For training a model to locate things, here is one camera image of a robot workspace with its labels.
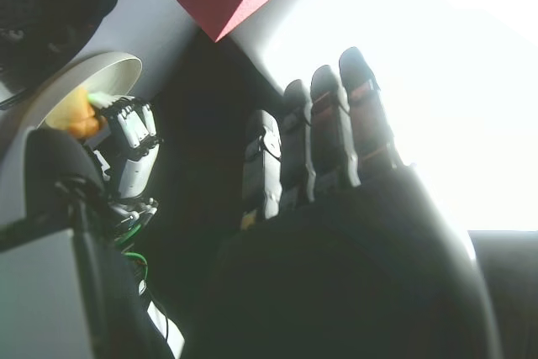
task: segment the bright light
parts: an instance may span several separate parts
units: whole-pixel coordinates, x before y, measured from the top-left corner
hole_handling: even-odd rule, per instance
[[[537,0],[298,0],[261,56],[281,88],[349,46],[406,162],[466,229],[538,230]]]

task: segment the white robotic hand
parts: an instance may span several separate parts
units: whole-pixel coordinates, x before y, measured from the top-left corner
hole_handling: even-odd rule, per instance
[[[116,241],[122,244],[133,232],[145,227],[156,213],[158,203],[143,194],[159,153],[160,140],[146,101],[94,93],[90,95],[90,103],[107,120],[114,140],[113,152],[94,150],[93,153],[101,164],[112,199],[111,208],[119,215]]]

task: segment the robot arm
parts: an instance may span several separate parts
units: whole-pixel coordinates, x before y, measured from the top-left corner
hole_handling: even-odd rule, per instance
[[[121,244],[124,236],[145,227],[157,211],[158,203],[145,198],[144,190],[159,153],[160,140],[147,102],[104,93],[92,94],[90,102],[108,121],[114,140],[113,150],[93,153],[101,165],[112,199],[111,208],[119,216],[117,242]]]

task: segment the green wire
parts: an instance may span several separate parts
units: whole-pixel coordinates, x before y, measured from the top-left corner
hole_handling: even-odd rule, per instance
[[[116,244],[117,245],[123,244],[125,241],[130,239],[136,233],[138,233],[141,228],[142,228],[142,224],[137,224],[133,229],[129,230],[129,232],[127,234],[122,235],[119,239],[117,239]]]
[[[128,256],[130,258],[138,258],[142,262],[144,262],[144,268],[145,268],[145,274],[144,274],[144,280],[148,277],[148,260],[145,259],[145,257],[142,254],[139,254],[138,252],[124,252],[124,256]]]

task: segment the black plate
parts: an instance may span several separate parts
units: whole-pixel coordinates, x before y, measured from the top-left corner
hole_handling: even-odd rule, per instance
[[[0,0],[0,109],[60,70],[118,0]]]

